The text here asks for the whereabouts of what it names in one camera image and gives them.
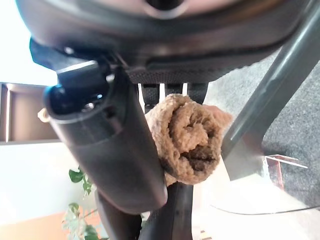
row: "gray carpet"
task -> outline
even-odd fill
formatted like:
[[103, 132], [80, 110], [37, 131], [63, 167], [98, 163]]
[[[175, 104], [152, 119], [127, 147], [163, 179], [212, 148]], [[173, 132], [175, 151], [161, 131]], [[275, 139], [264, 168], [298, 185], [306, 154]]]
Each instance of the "gray carpet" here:
[[[277, 53], [236, 69], [208, 87], [205, 103], [234, 118], [273, 63]], [[307, 205], [320, 205], [320, 63], [313, 69], [264, 136], [265, 154], [298, 158], [308, 169], [281, 164], [285, 190]]]

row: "white wall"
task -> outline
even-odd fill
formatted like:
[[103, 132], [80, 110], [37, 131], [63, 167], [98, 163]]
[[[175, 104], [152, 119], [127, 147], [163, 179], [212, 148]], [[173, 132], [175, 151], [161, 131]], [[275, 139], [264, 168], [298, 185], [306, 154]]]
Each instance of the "white wall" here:
[[0, 225], [64, 212], [77, 202], [94, 209], [94, 196], [83, 201], [81, 183], [69, 169], [78, 164], [60, 142], [0, 145]]

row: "green plant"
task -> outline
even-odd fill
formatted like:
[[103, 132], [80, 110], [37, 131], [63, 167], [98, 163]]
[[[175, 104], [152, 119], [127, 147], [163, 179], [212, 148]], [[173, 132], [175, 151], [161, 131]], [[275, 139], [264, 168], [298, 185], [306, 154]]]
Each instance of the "green plant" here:
[[[90, 195], [93, 184], [88, 180], [88, 176], [78, 167], [78, 171], [69, 170], [69, 177], [73, 183], [82, 182], [84, 197]], [[78, 203], [70, 203], [62, 220], [62, 228], [68, 230], [69, 240], [108, 240], [109, 238], [99, 239], [96, 229], [86, 223], [86, 217], [95, 213], [97, 209], [81, 215]]]
[[69, 177], [73, 183], [82, 181], [84, 195], [88, 196], [91, 193], [92, 183], [88, 180], [88, 176], [78, 167], [78, 171], [69, 170]]

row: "gray metal frame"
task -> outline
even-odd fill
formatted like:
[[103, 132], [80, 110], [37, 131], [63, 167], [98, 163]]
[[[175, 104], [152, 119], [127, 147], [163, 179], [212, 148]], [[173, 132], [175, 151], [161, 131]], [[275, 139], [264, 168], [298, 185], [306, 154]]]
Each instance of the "gray metal frame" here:
[[314, 0], [224, 137], [222, 158], [231, 180], [262, 170], [266, 131], [319, 60], [320, 1]]

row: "rolled towel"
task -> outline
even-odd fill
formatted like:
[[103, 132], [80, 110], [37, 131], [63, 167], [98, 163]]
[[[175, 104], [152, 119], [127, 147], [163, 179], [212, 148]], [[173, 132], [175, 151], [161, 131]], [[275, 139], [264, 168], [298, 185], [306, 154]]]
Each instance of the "rolled towel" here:
[[209, 177], [220, 161], [224, 128], [231, 115], [170, 94], [145, 115], [166, 185], [194, 185]]

